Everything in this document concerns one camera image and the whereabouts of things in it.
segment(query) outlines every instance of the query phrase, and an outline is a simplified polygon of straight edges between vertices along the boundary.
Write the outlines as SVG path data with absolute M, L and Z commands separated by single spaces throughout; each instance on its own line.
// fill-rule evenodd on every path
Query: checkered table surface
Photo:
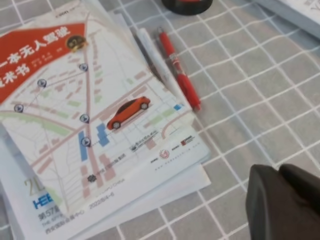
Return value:
M 0 0 L 0 34 L 66 2 Z M 160 0 L 100 2 L 132 28 L 170 33 L 202 99 L 193 125 L 212 150 L 212 185 L 91 240 L 249 240 L 251 165 L 291 163 L 320 176 L 320 42 L 250 0 L 214 0 L 190 17 Z M 2 200 L 0 239 L 12 239 Z

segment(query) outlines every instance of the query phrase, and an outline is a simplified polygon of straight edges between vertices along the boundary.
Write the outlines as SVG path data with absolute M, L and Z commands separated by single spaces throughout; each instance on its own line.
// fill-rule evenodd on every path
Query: black object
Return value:
M 206 11 L 213 0 L 162 0 L 170 11 L 180 15 L 197 15 Z
M 246 213 L 251 240 L 320 240 L 320 179 L 291 164 L 254 165 Z

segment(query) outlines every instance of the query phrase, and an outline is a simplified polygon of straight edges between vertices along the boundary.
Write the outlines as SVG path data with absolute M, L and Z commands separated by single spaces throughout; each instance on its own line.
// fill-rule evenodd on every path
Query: book cover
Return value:
M 54 201 L 68 216 L 155 156 L 170 160 L 162 148 L 192 136 L 194 116 L 111 22 L 78 0 L 61 10 L 0 38 L 0 120 L 49 193 L 34 207 Z

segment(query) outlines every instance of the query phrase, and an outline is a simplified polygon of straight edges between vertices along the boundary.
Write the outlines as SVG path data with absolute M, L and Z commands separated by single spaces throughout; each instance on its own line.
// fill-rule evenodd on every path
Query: red car illustration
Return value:
M 106 127 L 109 130 L 119 129 L 125 120 L 131 118 L 140 110 L 147 110 L 149 104 L 150 99 L 145 96 L 126 102 L 119 108 L 114 117 L 108 122 Z

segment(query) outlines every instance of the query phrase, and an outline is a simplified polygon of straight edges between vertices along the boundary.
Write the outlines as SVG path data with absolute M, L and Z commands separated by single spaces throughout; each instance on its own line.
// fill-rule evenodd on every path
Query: stack of papers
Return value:
M 195 116 L 121 16 L 76 0 L 0 37 L 0 180 L 17 239 L 86 239 L 210 184 Z

